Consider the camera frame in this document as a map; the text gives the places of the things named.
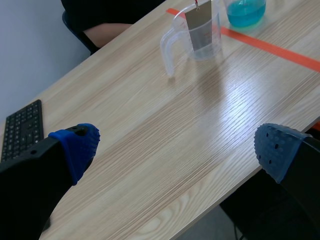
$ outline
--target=blue liquid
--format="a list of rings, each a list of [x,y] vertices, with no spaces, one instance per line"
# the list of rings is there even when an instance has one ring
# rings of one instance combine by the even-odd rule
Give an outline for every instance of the blue liquid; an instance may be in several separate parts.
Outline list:
[[[265,14],[266,0],[239,0],[227,7],[229,22],[235,27],[257,23]]]

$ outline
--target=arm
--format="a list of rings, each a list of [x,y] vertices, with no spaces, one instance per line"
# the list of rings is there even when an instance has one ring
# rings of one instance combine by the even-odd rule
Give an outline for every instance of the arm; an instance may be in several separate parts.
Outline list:
[[[84,33],[94,45],[102,48],[130,26],[131,24],[125,23],[103,23],[85,30]]]

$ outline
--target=keyboard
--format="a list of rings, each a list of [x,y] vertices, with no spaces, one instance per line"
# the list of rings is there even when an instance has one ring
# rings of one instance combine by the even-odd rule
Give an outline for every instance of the keyboard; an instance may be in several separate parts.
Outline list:
[[[15,159],[43,139],[42,106],[36,100],[6,118],[1,162]]]

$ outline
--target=orange tape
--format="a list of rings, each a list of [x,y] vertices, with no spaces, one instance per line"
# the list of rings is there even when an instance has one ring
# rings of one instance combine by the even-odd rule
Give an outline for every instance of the orange tape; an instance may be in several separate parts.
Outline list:
[[[179,13],[178,10],[173,8],[169,8],[166,12],[172,15],[177,15]],[[244,35],[237,31],[228,29],[224,26],[221,26],[221,34],[320,73],[320,61],[317,61],[310,57],[301,55],[299,53],[273,45],[254,37]]]

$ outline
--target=blue rubber pad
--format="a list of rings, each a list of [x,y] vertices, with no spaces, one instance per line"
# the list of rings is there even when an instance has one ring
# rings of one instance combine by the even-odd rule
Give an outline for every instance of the blue rubber pad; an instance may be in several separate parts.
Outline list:
[[[282,125],[261,125],[254,136],[254,148],[259,164],[280,184],[303,140],[309,136]]]
[[[77,126],[88,127],[85,136],[78,136],[68,130],[59,130],[49,134],[49,137],[60,140],[62,144],[73,185],[76,185],[84,175],[89,162],[96,155],[100,141],[99,130],[94,125],[82,123]]]

